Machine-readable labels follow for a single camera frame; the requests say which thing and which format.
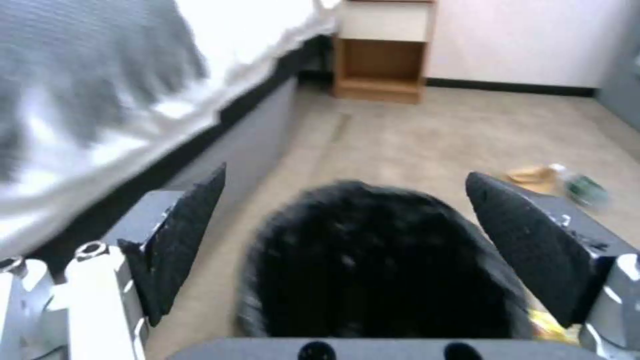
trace white wall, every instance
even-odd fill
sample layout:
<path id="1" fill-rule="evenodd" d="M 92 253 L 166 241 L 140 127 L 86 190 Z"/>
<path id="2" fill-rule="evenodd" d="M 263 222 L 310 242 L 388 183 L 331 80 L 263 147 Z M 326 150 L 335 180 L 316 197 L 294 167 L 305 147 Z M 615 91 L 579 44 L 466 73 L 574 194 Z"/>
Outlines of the white wall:
<path id="1" fill-rule="evenodd" d="M 639 0 L 441 0 L 428 76 L 598 87 Z"/>

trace gray blanket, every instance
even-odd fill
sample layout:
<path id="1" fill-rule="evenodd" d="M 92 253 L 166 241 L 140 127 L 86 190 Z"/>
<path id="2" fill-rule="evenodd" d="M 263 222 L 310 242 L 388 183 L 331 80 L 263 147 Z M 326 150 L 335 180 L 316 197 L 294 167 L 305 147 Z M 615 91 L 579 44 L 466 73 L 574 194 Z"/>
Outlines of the gray blanket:
<path id="1" fill-rule="evenodd" d="M 42 86 L 82 145 L 206 70 L 173 0 L 0 1 L 0 181 L 23 153 L 19 104 Z"/>

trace beige carpet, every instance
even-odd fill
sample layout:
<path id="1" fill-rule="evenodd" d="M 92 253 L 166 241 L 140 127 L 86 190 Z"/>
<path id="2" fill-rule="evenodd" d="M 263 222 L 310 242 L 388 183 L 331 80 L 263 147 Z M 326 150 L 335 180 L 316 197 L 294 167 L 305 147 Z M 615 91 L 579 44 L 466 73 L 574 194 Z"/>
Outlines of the beige carpet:
<path id="1" fill-rule="evenodd" d="M 428 88 L 419 106 L 341 101 L 303 86 L 291 146 L 222 236 L 207 236 L 148 358 L 232 335 L 237 270 L 261 219 L 301 190 L 336 179 L 428 192 L 473 221 L 464 181 L 562 163 L 595 179 L 611 203 L 592 215 L 640 247 L 640 135 L 592 99 Z"/>

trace white drawer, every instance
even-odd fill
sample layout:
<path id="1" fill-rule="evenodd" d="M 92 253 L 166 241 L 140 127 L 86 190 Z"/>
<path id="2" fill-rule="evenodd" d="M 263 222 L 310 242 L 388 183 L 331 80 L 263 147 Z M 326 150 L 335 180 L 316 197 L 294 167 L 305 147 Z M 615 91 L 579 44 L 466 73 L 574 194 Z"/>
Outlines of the white drawer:
<path id="1" fill-rule="evenodd" d="M 340 37 L 363 40 L 426 41 L 428 3 L 367 3 L 346 1 Z"/>

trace screw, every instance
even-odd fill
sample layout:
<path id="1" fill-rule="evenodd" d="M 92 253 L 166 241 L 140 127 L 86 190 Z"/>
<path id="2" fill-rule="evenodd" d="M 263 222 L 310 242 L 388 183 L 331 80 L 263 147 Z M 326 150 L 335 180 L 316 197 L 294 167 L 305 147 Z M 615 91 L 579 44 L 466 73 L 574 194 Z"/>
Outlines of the screw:
<path id="1" fill-rule="evenodd" d="M 24 278 L 29 270 L 22 256 L 12 256 L 0 260 L 0 274 L 4 272 L 10 272 L 17 277 Z"/>
<path id="2" fill-rule="evenodd" d="M 109 254 L 109 247 L 100 240 L 88 242 L 76 249 L 74 254 L 78 262 Z"/>

